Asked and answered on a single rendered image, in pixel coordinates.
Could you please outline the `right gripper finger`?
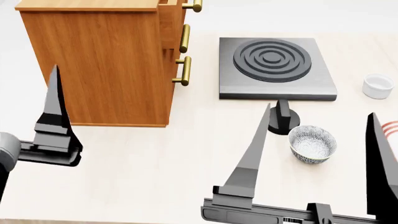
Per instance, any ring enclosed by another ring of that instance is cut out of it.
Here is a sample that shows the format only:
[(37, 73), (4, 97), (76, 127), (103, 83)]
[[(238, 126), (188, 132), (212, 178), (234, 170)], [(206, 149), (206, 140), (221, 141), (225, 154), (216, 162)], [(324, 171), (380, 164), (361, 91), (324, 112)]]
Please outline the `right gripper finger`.
[(382, 224), (398, 224), (398, 160), (375, 113), (366, 126), (367, 214)]
[(269, 125), (270, 107), (267, 105), (249, 147), (224, 186), (213, 187), (213, 205), (251, 209)]

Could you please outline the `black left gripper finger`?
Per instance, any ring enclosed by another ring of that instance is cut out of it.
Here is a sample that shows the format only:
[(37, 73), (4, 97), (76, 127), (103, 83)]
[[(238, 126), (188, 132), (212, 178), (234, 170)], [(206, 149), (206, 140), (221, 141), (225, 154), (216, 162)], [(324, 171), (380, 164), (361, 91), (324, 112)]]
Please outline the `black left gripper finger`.
[(44, 111), (34, 128), (34, 145), (43, 151), (81, 152), (83, 146), (71, 127), (57, 65), (52, 69), (47, 87)]

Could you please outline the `white plate red stripes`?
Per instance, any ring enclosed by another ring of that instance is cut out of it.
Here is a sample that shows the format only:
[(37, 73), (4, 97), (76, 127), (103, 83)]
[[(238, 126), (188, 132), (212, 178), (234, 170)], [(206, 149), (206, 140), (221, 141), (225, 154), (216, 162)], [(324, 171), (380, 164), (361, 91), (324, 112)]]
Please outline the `white plate red stripes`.
[(382, 130), (398, 162), (398, 121), (390, 121), (382, 125)]

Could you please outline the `patterned black white bowl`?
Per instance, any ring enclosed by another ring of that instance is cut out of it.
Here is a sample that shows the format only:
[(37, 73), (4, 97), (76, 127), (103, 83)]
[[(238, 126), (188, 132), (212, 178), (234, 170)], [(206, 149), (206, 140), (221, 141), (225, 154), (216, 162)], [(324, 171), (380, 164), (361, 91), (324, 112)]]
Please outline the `patterned black white bowl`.
[(306, 164), (326, 162), (337, 149), (336, 139), (318, 126), (297, 126), (287, 137), (292, 154)]

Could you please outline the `wooden cabinet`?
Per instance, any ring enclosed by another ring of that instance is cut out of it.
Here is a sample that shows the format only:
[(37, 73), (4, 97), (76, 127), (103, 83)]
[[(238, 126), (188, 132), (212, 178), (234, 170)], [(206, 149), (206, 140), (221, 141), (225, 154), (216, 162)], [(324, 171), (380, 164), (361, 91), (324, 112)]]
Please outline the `wooden cabinet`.
[(169, 123), (188, 0), (21, 0), (44, 78), (58, 67), (73, 125)]

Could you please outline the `black stove knob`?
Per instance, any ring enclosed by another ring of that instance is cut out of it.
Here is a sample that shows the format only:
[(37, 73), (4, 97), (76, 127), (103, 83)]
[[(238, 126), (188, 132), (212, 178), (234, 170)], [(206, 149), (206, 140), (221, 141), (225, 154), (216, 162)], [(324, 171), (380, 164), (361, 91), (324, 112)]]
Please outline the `black stove knob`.
[(295, 127), (300, 125), (299, 115), (289, 108), (287, 100), (278, 100), (271, 108), (268, 130), (274, 134), (286, 136)]

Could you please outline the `white ramekin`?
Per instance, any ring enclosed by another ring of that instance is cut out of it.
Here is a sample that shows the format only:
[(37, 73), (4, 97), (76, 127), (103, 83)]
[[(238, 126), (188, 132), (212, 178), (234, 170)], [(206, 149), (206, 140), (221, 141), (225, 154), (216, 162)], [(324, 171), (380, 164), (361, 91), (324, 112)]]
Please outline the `white ramekin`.
[(384, 74), (373, 73), (364, 77), (362, 91), (370, 98), (383, 100), (391, 94), (394, 87), (392, 78)]

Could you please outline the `black flat stove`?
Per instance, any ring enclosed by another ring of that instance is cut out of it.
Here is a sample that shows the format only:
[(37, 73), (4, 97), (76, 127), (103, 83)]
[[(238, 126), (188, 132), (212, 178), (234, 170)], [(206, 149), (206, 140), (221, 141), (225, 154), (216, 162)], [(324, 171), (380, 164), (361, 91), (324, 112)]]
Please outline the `black flat stove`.
[(221, 99), (334, 101), (337, 94), (313, 38), (220, 38)]

